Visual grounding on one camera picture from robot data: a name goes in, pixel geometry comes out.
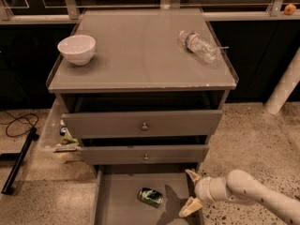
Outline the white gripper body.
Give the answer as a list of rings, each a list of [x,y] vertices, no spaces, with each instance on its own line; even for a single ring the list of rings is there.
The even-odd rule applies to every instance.
[[[216,203],[229,199],[226,179],[224,177],[204,177],[195,185],[195,194],[205,203]]]

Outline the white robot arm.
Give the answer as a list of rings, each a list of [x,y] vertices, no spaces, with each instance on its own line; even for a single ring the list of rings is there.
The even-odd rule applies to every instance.
[[[192,170],[186,173],[194,184],[196,197],[189,197],[179,212],[185,218],[200,210],[203,203],[259,203],[288,225],[300,225],[300,202],[278,193],[241,170],[230,171],[225,177],[200,177]]]

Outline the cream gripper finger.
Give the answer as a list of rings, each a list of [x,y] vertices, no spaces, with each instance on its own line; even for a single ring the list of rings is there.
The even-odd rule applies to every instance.
[[[186,218],[192,213],[200,210],[202,207],[203,203],[198,198],[189,197],[186,204],[181,208],[179,217]]]
[[[186,174],[190,177],[191,181],[194,184],[197,184],[201,180],[201,177],[196,172],[190,169],[186,169]]]

